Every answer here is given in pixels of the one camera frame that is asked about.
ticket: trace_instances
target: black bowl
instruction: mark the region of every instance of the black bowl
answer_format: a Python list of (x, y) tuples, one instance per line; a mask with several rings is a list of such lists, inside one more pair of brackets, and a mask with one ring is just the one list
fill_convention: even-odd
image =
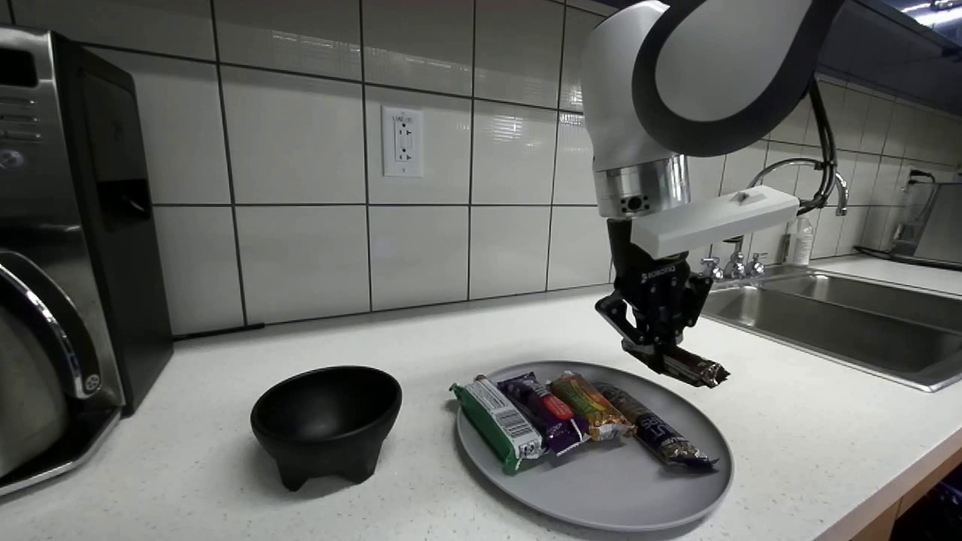
[(311, 477), (364, 485), (401, 412), (401, 384), (368, 365), (302, 373), (270, 386), (251, 412), (254, 433), (278, 460), (281, 480)]

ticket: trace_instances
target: robotic end effector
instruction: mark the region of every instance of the robotic end effector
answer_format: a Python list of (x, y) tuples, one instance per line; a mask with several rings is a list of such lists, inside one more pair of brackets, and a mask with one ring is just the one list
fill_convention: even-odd
[[(725, 365), (680, 348), (712, 288), (711, 275), (693, 273), (685, 253), (824, 203), (824, 188), (801, 201), (766, 186), (693, 203), (685, 157), (733, 154), (778, 126), (816, 81), (818, 47), (841, 3), (647, 0), (591, 40), (586, 126), (617, 267), (615, 295), (596, 308), (657, 373), (708, 386), (728, 378)], [(830, 128), (822, 143), (824, 177), (837, 177)]]

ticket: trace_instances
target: stainless steel appliance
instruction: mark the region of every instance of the stainless steel appliance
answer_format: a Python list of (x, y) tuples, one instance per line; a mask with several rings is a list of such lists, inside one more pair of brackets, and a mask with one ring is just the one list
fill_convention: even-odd
[(132, 79), (0, 28), (0, 495), (83, 463), (169, 337)]
[(962, 183), (912, 171), (894, 232), (894, 259), (962, 267)]

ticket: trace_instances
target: white tile wall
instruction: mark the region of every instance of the white tile wall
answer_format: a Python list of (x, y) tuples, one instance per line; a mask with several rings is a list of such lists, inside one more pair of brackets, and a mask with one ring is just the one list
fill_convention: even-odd
[(362, 79), (358, 0), (217, 0), (227, 63)]
[(135, 79), (154, 201), (229, 203), (217, 67), (120, 52), (97, 55)]
[[(24, 23), (113, 47), (106, 58), (135, 75), (178, 332), (612, 280), (576, 114), (576, 55), (615, 8), (592, 0), (16, 7)], [(847, 216), (816, 216), (816, 256), (838, 256), (889, 234), (907, 168), (950, 177), (962, 166), (962, 119), (837, 79), (822, 85), (853, 203)], [(425, 111), (425, 177), (386, 177), (386, 104)], [(808, 102), (744, 154), (693, 158), (693, 198), (741, 188), (781, 157), (818, 157)], [(766, 183), (808, 198), (818, 181), (794, 166)], [(781, 229), (759, 232), (745, 250), (769, 260), (778, 237)]]
[(474, 104), (474, 203), (549, 203), (555, 114)]
[(546, 206), (471, 210), (471, 297), (543, 292)]
[(592, 137), (585, 114), (560, 114), (555, 203), (596, 203)]
[(238, 206), (251, 322), (368, 311), (364, 206)]
[(156, 206), (176, 332), (240, 327), (240, 275), (229, 206)]
[(376, 308), (466, 300), (470, 210), (373, 206), (369, 267)]
[(560, 102), (562, 12), (546, 0), (479, 0), (479, 96), (552, 109)]
[(580, 52), (603, 23), (603, 14), (569, 8), (565, 14), (565, 67), (562, 67), (562, 109), (580, 111)]
[(78, 41), (215, 59), (210, 0), (13, 0), (17, 23)]
[(546, 288), (603, 284), (612, 267), (609, 229), (596, 206), (555, 206)]
[[(386, 175), (386, 109), (425, 114), (425, 175)], [(470, 203), (471, 102), (429, 92), (368, 91), (368, 181), (373, 203)]]
[(364, 0), (368, 81), (471, 92), (471, 0)]
[(364, 201), (362, 85), (223, 75), (238, 201)]

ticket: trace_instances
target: kitchen counter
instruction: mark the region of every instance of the kitchen counter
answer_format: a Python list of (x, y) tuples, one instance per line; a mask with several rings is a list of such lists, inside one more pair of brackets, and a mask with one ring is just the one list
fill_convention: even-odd
[[(962, 292), (962, 273), (852, 259), (838, 273)], [(650, 374), (592, 311), (600, 292), (406, 308), (180, 342), (143, 412), (71, 477), (0, 505), (2, 537), (569, 537), (481, 488), (457, 455), (451, 382), (524, 360), (592, 360)], [(816, 537), (962, 431), (962, 384), (919, 393), (822, 353), (701, 322), (685, 342), (733, 374), (698, 391), (661, 374), (728, 435), (736, 472), (685, 537)], [(270, 384), (368, 364), (406, 401), (362, 488), (288, 495), (251, 433)]]

